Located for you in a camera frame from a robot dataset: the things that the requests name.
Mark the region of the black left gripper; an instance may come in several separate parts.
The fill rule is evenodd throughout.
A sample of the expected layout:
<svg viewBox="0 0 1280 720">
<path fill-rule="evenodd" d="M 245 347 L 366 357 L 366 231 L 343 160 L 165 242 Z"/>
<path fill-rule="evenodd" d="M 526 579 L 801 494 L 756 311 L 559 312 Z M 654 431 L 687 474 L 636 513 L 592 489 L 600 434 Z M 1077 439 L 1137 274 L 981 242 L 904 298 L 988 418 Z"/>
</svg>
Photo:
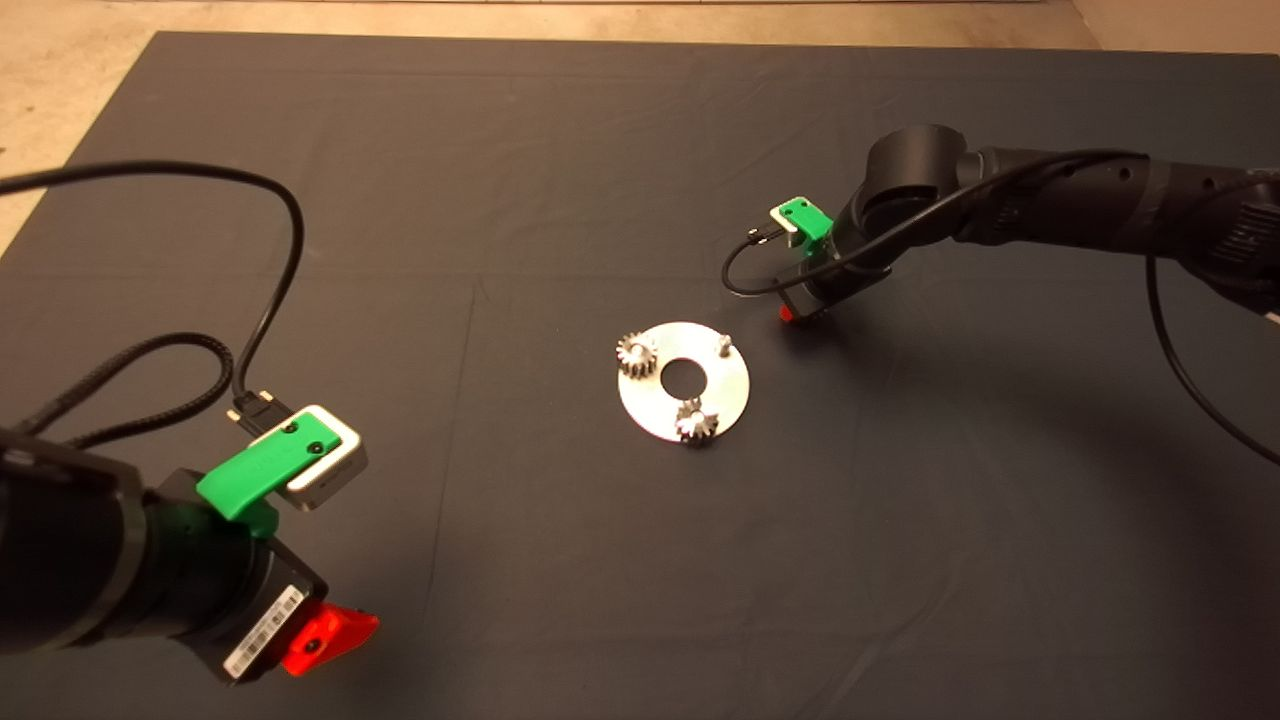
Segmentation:
<svg viewBox="0 0 1280 720">
<path fill-rule="evenodd" d="M 328 583 L 280 539 L 227 520 L 198 496 L 200 479 L 178 469 L 145 496 L 142 637 L 175 641 L 229 685 L 280 664 L 302 676 L 374 637 L 378 615 L 319 603 Z"/>
</svg>

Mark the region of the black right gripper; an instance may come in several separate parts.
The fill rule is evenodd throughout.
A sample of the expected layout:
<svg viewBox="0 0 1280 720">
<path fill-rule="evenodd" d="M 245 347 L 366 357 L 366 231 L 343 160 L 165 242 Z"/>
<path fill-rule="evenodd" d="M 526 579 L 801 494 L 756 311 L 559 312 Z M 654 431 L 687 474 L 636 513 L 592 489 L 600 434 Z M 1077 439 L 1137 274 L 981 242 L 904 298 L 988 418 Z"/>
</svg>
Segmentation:
<svg viewBox="0 0 1280 720">
<path fill-rule="evenodd" d="M 801 260 L 780 273 L 780 282 L 795 281 L 797 277 L 814 272 L 824 264 L 840 260 L 838 252 L 832 255 L 828 245 L 804 249 Z M 780 320 L 783 324 L 817 319 L 826 310 L 855 293 L 883 281 L 891 273 L 891 266 L 877 268 L 838 268 L 804 283 L 796 283 L 780 292 Z"/>
</svg>

